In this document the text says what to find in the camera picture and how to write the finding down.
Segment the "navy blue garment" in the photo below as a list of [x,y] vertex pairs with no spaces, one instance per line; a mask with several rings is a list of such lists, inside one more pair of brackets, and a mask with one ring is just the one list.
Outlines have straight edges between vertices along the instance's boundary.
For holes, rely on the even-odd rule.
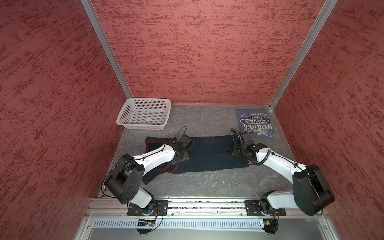
[[[146,138],[146,152],[161,147],[164,142],[169,143],[170,138]],[[249,167],[242,158],[231,155],[233,146],[232,135],[218,137],[192,137],[194,146],[188,151],[189,160],[173,166],[170,162],[163,163],[143,177],[143,182],[148,184],[157,175],[164,172],[181,174],[186,172],[205,172],[223,169],[234,169]]]

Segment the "white plastic basket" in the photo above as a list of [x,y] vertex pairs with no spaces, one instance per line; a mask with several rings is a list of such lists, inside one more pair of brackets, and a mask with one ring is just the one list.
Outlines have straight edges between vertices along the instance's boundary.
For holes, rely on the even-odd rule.
[[164,130],[170,112],[170,100],[161,98],[129,98],[116,120],[128,129]]

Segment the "textured red wall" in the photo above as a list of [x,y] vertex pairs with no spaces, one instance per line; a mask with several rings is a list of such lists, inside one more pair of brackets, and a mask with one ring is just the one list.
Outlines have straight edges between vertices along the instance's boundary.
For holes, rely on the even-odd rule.
[[339,0],[275,112],[296,159],[319,165],[342,239],[384,239],[384,2]]
[[0,239],[72,240],[122,134],[79,0],[0,3]]
[[134,97],[270,103],[324,0],[93,0]]

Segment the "red wall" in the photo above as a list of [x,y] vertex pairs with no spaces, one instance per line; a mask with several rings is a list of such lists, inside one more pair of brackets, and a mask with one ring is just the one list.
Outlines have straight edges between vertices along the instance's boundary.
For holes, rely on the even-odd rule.
[[0,239],[72,240],[126,99],[79,0],[0,3]]
[[324,0],[93,0],[134,97],[268,105]]
[[384,238],[383,12],[339,0],[275,108],[296,159],[325,172],[346,240]]

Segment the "gray marble surface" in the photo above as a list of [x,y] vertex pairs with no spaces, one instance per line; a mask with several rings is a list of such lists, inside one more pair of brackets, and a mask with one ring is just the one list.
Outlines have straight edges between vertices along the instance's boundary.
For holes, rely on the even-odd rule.
[[[131,156],[145,152],[145,138],[175,137],[187,125],[190,137],[231,135],[230,128],[238,130],[236,109],[261,109],[255,106],[196,106],[174,105],[164,130],[129,130],[122,150]],[[275,138],[256,137],[255,143],[266,144],[276,153],[288,156],[275,129]],[[250,165],[242,169],[170,174],[157,176],[148,185],[142,184],[154,196],[169,197],[259,197],[270,190],[292,189],[291,183],[267,166]]]

